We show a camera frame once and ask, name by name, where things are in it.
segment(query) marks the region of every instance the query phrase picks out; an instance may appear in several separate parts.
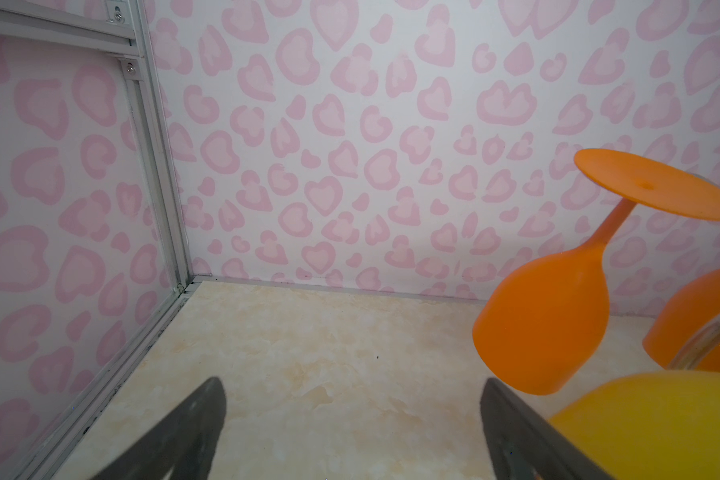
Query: orange stem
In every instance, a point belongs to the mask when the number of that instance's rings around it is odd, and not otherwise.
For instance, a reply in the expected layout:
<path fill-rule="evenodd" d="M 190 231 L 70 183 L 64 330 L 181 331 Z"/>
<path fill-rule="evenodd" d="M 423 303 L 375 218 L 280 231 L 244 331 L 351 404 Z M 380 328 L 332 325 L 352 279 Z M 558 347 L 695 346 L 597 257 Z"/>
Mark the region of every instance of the orange stem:
<path fill-rule="evenodd" d="M 632 213 L 632 209 L 637 204 L 627 198 L 622 198 L 619 204 L 610 214 L 603 220 L 603 223 L 597 227 L 594 234 L 582 246 L 605 248 L 611 237 L 614 236 L 616 230 L 624 223 L 624 220 Z"/>

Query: floor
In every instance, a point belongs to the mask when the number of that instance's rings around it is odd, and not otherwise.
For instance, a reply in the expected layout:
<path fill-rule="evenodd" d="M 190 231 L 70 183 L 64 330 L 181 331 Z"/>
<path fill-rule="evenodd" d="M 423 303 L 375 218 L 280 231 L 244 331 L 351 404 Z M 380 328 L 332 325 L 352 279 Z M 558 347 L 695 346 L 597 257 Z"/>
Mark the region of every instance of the floor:
<path fill-rule="evenodd" d="M 478 400 L 482 306 L 203 282 L 54 477 L 89 478 L 209 376 L 227 415 L 210 474 L 493 478 Z M 619 376 L 659 370 L 651 321 L 614 317 L 566 387 L 520 394 L 549 416 Z"/>

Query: wallpaper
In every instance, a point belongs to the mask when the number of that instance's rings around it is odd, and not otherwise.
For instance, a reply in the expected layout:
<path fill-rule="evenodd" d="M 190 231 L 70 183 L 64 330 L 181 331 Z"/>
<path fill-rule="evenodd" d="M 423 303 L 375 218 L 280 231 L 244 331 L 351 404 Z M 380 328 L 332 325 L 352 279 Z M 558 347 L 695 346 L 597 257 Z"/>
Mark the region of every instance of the wallpaper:
<path fill-rule="evenodd" d="M 0 478 L 171 292 L 124 89 L 0 37 Z"/>
<path fill-rule="evenodd" d="M 198 274 L 487 299 L 618 201 L 578 149 L 720 185 L 720 0 L 172 0 L 151 16 Z M 717 267 L 720 224 L 638 206 L 604 257 L 612 310 L 655 315 Z"/>

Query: wall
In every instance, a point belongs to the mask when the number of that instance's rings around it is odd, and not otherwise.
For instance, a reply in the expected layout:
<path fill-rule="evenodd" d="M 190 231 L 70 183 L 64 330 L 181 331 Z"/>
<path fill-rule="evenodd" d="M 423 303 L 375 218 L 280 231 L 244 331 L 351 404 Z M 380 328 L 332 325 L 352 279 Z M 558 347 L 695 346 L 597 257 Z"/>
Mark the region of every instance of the wall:
<path fill-rule="evenodd" d="M 151 5 L 198 274 L 487 299 L 617 202 L 580 148 L 720 184 L 720 0 Z M 720 224 L 638 206 L 612 310 L 719 266 Z"/>
<path fill-rule="evenodd" d="M 0 37 L 0 478 L 171 292 L 112 57 Z"/>

